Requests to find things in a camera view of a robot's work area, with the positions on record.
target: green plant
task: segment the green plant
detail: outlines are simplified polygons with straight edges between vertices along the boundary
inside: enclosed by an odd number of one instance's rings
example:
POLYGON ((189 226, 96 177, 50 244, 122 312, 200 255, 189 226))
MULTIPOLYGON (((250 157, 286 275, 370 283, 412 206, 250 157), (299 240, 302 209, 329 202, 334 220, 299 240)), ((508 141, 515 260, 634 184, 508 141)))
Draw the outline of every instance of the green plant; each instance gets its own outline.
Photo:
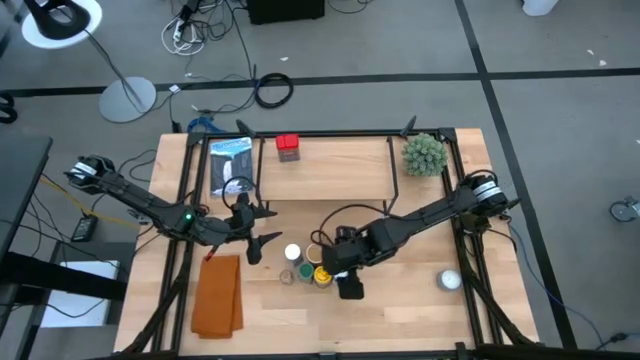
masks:
POLYGON ((402 156, 404 168, 412 176, 437 176, 447 165, 447 152, 442 143, 426 134, 409 139, 402 156))

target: wooden table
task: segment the wooden table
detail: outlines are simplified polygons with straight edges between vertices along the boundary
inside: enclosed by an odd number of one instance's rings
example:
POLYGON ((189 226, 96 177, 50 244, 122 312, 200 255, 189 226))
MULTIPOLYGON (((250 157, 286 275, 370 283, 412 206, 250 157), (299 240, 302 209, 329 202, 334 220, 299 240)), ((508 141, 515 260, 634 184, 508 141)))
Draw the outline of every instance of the wooden table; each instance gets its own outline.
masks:
MULTIPOLYGON (((491 168, 482 132, 479 129, 456 131, 465 171, 491 168)), ((445 292, 436 285, 436 275, 440 271, 458 268, 450 222, 417 234, 395 257, 361 271, 366 293, 364 300, 341 300, 335 287, 321 290, 301 283, 284 286, 278 280, 280 271, 287 267, 284 247, 289 243, 309 244, 309 233, 332 210, 354 200, 381 207, 379 200, 393 195, 385 140, 385 137, 304 138, 301 140, 304 144, 302 160, 289 165, 277 162, 275 146, 267 140, 261 189, 264 197, 271 200, 271 209, 279 215, 258 220, 254 234, 282 231, 284 235, 265 246, 260 264, 250 266, 246 259, 241 259, 244 329, 234 332, 233 338, 228 340, 201 340, 190 331, 200 259, 209 251, 196 246, 181 355, 442 350, 452 349, 459 341, 473 347, 463 291, 445 292), (305 159, 323 154, 326 161, 319 166, 309 168, 304 165, 305 159), (364 165, 357 168, 356 163, 364 165), (284 186, 283 179, 287 179, 293 170, 283 166, 294 167, 297 177, 311 181, 306 186, 313 186, 312 191, 297 182, 284 186), (342 181, 338 182, 336 179, 340 176, 342 181)), ((181 134, 163 135, 160 139, 150 191, 167 201, 175 201, 177 196, 185 142, 186 135, 181 134)), ((404 174, 403 145, 404 140, 394 138, 400 196, 393 213, 399 215, 444 196, 440 177, 404 174)), ((198 158, 198 149, 193 156, 198 158)), ((197 161, 192 164, 188 190, 194 186, 197 161)), ((208 161, 204 174, 209 174, 208 161)), ((455 184, 455 174, 451 175, 455 184)), ((228 210, 219 198, 209 196, 209 185, 209 176, 205 176, 201 202, 211 208, 212 215, 228 216, 228 210)), ((325 229, 332 233, 337 225, 361 226, 376 216, 379 215, 366 209, 349 209, 335 216, 325 229)), ((498 231, 509 231, 499 220, 492 219, 492 225, 498 231)), ((138 246, 152 236, 153 231, 142 236, 138 246)), ((158 303, 169 243, 163 240, 152 242, 136 255, 116 350, 123 349, 133 340, 158 303)), ((484 244, 496 301, 523 334, 536 340, 536 329, 511 242, 500 235, 486 233, 484 244)), ((239 242, 221 247, 218 254, 240 254, 244 258, 245 250, 246 244, 239 242)), ((179 266, 180 261, 177 261, 174 274, 179 266)), ((477 296, 476 299, 484 338, 490 339, 484 305, 477 296)), ((174 308, 166 318, 164 348, 169 348, 174 308)))

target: orange towel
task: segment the orange towel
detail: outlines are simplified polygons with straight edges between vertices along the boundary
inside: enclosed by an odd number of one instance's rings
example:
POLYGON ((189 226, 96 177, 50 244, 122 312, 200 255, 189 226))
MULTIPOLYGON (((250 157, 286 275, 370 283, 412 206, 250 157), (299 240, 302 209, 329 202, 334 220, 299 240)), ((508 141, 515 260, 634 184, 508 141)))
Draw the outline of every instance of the orange towel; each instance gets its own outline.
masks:
POLYGON ((203 259, 191 319, 191 331, 201 339, 228 339, 243 326, 240 258, 203 259))

